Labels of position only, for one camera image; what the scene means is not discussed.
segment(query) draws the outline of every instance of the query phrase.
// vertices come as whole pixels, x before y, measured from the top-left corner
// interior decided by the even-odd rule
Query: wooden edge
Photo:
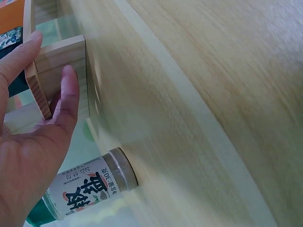
[[[41,114],[35,103],[25,105],[4,116],[4,124],[11,130],[13,135],[30,132],[39,120],[41,120]]]
[[[30,35],[35,31],[35,29],[34,2],[33,0],[25,0],[23,15],[23,42],[29,40]],[[41,89],[37,75],[37,68],[34,61],[26,67],[25,78],[43,117],[45,119],[49,119],[52,117],[51,110],[45,93]]]
[[[71,49],[81,47],[85,44],[85,39],[83,35],[74,36],[72,38],[64,39],[58,42],[55,42],[51,45],[42,47],[40,53],[36,57],[36,61],[40,61],[45,58],[52,57],[63,51],[69,51]]]

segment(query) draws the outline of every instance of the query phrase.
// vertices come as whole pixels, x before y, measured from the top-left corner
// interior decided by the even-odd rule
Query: finger
[[[55,109],[56,109],[56,106],[58,104],[58,101],[61,99],[61,94],[60,92],[58,92],[55,97],[52,99],[51,103],[49,104],[49,107],[50,107],[50,110],[51,110],[51,113],[53,115],[53,113],[55,112]],[[37,129],[39,129],[41,126],[44,126],[46,124],[49,123],[50,120],[45,120],[44,118],[41,119],[36,125],[35,127],[32,129],[31,132],[34,132],[36,131]]]
[[[59,100],[61,99],[61,92],[58,92],[55,97],[52,99],[51,103],[49,104],[49,108],[51,110],[52,116],[55,112],[56,106],[59,102]]]
[[[21,44],[0,60],[0,77],[5,79],[7,85],[11,84],[20,72],[33,62],[39,54],[41,44],[42,33],[34,31],[29,41]]]
[[[5,124],[3,124],[2,126],[2,132],[0,133],[0,136],[2,137],[11,136],[11,130]]]
[[[34,140],[44,148],[45,153],[57,158],[61,164],[66,155],[71,136],[78,119],[79,83],[75,70],[65,66],[62,71],[61,99],[53,118],[34,132]]]
[[[8,103],[8,86],[38,55],[41,43],[41,32],[34,32],[28,42],[21,44],[0,60],[0,131]]]

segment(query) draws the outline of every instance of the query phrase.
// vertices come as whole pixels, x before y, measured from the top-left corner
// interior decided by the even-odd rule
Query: wooden block
[[[55,0],[26,0],[24,8],[24,34],[26,42],[35,30],[35,18],[38,23],[57,17]],[[80,85],[80,106],[89,116],[86,88],[85,39],[79,35],[46,46],[41,49],[35,61],[26,70],[26,80],[35,101],[45,119],[52,117],[49,102],[61,89],[61,73],[65,65],[70,64],[78,74]]]
[[[32,0],[25,0],[24,5],[24,19],[23,19],[23,42],[29,40],[30,35],[35,30],[35,16],[34,16],[34,4]],[[37,105],[41,111],[42,116],[45,119],[52,117],[49,104],[46,96],[40,87],[37,77],[37,68],[35,62],[31,63],[25,69],[25,77],[29,88],[31,89],[33,96],[37,102]]]
[[[36,25],[57,18],[56,0],[34,0]]]

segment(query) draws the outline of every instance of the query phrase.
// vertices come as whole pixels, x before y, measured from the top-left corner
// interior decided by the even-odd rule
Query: jar label
[[[60,215],[70,215],[119,192],[107,163],[98,157],[57,174],[47,195]]]

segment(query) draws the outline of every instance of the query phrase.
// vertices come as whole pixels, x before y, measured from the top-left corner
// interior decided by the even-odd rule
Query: light wood surface
[[[33,0],[35,4],[35,23],[41,23],[56,19],[57,1],[56,0]]]
[[[25,0],[23,40],[29,40],[36,24],[57,17],[56,0]],[[28,86],[45,119],[52,117],[49,102],[61,89],[61,73],[65,65],[74,67],[80,83],[79,114],[89,117],[86,83],[86,46],[82,35],[61,40],[43,47],[25,69]]]
[[[36,30],[35,24],[35,5],[33,0],[25,0],[23,15],[23,42],[27,42],[30,35]],[[25,78],[28,87],[31,89],[35,101],[39,107],[42,116],[45,119],[52,117],[51,110],[43,88],[39,83],[38,71],[35,61],[25,68]]]
[[[133,165],[142,226],[303,225],[301,1],[58,7],[85,35],[90,127]]]

